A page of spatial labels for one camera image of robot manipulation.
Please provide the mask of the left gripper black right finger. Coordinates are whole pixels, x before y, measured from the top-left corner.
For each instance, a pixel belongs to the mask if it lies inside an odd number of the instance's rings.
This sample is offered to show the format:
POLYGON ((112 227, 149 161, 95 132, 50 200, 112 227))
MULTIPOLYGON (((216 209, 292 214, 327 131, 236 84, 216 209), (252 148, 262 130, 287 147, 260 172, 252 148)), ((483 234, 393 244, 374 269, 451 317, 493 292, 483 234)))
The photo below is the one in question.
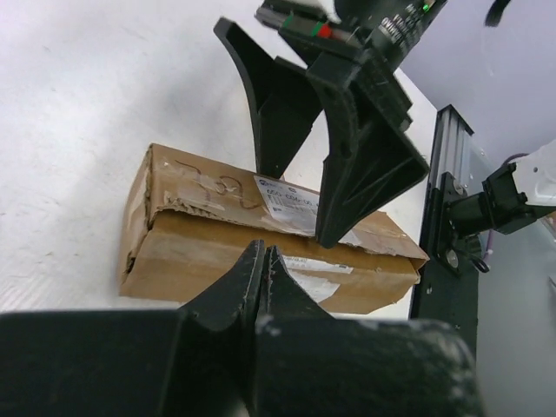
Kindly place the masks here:
POLYGON ((336 319, 265 254, 255 324, 260 416, 481 416, 466 343, 440 321, 336 319))

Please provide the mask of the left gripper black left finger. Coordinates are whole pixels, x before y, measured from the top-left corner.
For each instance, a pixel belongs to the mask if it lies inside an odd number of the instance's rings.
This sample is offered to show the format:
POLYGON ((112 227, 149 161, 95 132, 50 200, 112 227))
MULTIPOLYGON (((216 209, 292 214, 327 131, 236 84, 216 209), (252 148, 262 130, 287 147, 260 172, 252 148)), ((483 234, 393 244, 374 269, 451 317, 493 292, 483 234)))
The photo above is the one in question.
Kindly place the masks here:
POLYGON ((254 409, 254 324, 265 255, 176 309, 1 316, 4 416, 233 416, 254 409))

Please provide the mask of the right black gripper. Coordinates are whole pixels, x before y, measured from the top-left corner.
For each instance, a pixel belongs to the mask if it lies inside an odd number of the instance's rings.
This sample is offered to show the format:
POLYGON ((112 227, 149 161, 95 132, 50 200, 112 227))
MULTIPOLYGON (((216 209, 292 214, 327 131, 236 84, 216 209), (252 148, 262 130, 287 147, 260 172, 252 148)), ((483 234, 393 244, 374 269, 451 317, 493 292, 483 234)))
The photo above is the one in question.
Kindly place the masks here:
POLYGON ((332 248, 359 221, 427 177, 429 166, 406 134, 412 103, 392 71, 445 4, 335 1, 328 13, 318 1, 263 2, 255 18, 292 38, 290 47, 312 63, 307 76, 302 67, 271 57, 235 22, 222 17, 216 23, 214 33, 248 99, 257 173, 282 176, 325 112, 329 153, 315 229, 322 247, 332 248), (324 50, 373 52, 379 60, 369 53, 360 62, 318 56, 324 50))

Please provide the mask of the brown cardboard express box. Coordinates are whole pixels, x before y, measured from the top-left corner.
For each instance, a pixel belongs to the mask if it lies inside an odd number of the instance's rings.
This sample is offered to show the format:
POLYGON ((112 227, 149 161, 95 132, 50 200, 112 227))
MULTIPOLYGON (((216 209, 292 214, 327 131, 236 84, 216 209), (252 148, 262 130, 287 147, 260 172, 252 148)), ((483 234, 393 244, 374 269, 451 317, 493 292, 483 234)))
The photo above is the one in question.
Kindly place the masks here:
POLYGON ((324 248, 314 237, 318 202, 313 190, 151 144, 125 206, 120 294, 190 301, 254 240, 278 247, 295 281, 331 313, 369 314, 419 282, 427 255, 387 214, 324 248))

